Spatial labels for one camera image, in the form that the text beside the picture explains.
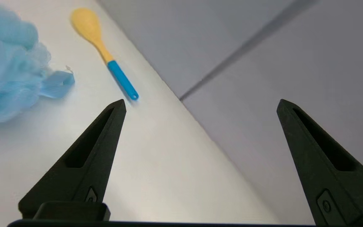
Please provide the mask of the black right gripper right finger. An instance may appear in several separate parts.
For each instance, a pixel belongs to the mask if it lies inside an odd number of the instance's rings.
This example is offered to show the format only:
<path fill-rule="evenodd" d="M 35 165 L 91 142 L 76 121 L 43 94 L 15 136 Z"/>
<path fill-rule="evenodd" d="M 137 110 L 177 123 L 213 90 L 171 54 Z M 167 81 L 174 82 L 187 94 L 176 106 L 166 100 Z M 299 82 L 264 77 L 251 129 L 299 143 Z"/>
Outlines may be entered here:
<path fill-rule="evenodd" d="M 363 165 L 298 105 L 277 115 L 317 226 L 363 226 Z"/>

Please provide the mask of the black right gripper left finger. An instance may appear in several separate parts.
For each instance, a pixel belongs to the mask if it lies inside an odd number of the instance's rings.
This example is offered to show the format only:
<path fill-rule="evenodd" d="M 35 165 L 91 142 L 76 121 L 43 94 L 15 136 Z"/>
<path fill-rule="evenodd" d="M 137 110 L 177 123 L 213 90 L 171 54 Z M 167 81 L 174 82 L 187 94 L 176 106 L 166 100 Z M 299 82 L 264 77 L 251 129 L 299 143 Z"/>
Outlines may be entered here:
<path fill-rule="evenodd" d="M 103 203 L 126 106 L 109 104 L 20 200 L 23 219 L 107 221 Z"/>

